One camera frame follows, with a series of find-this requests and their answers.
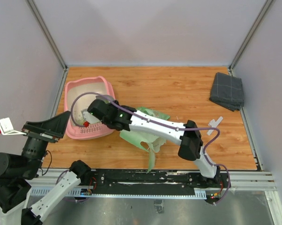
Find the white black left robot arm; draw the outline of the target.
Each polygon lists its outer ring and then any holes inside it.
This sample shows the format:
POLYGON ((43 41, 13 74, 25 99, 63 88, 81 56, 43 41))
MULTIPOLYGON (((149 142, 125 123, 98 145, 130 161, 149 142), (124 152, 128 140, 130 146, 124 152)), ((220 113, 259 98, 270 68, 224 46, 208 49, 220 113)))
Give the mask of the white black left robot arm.
POLYGON ((0 152, 0 225, 41 225, 54 207, 79 184, 91 181, 91 168, 81 160, 43 198, 27 207, 29 180, 38 177, 49 143, 64 137, 71 116, 65 111, 40 122, 26 122, 16 131, 10 118, 0 119, 0 134, 27 137, 20 155, 0 152))

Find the grey metal scoop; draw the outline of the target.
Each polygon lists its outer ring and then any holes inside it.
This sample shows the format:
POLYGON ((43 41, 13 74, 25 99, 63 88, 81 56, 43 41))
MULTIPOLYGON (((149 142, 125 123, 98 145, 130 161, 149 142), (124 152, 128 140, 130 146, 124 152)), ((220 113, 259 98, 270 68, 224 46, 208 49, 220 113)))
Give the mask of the grey metal scoop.
POLYGON ((114 101, 114 98, 110 95, 97 95, 96 99, 104 101, 106 104, 114 101))

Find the green cat litter bag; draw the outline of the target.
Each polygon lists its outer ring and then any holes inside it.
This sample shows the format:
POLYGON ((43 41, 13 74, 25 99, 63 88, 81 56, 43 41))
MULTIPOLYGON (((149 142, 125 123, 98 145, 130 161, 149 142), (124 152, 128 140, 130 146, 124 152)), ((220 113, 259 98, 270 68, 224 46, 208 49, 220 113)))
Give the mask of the green cat litter bag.
MULTIPOLYGON (((158 119, 170 119, 170 115, 146 107, 138 107, 137 110, 158 119)), ((135 147, 149 153, 147 173, 149 173, 155 166, 155 154, 158 153, 161 146, 166 143, 166 139, 164 138, 139 131, 134 132, 122 130, 120 132, 120 137, 135 147)))

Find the pink litter box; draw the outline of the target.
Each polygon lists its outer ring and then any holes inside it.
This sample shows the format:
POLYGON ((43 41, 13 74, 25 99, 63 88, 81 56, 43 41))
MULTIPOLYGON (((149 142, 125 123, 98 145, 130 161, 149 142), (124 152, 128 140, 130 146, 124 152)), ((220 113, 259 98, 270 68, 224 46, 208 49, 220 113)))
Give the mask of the pink litter box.
POLYGON ((101 122, 90 124, 88 127, 78 127, 73 123, 73 111, 88 109, 92 101, 96 99, 96 96, 90 94, 90 92, 110 95, 115 98, 111 83, 102 76, 82 78, 70 81, 65 85, 64 110, 71 112, 66 134, 71 139, 88 140, 103 137, 113 132, 101 122))

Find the white plastic bag clip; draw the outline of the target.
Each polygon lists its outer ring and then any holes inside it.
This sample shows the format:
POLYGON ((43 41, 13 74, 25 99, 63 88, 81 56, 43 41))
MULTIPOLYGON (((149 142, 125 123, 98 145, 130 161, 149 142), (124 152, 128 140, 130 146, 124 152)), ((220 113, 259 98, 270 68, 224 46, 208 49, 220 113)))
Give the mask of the white plastic bag clip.
POLYGON ((210 130, 207 131, 207 135, 210 136, 214 129, 213 128, 217 128, 219 126, 219 124, 222 122, 223 117, 220 116, 217 120, 212 119, 211 121, 209 121, 208 126, 211 127, 210 130))

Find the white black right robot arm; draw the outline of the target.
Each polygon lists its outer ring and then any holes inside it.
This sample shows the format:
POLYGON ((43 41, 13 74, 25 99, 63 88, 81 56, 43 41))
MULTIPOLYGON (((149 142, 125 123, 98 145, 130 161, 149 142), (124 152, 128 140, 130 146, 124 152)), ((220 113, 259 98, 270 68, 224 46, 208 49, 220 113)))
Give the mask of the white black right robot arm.
POLYGON ((87 108, 87 112, 109 129, 144 132, 171 141, 179 146, 180 158, 194 162, 206 186, 213 188, 219 184, 220 168, 206 154, 200 128, 195 122, 188 120, 186 123, 179 123, 162 120, 135 108, 120 106, 116 100, 106 103, 95 99, 87 108))

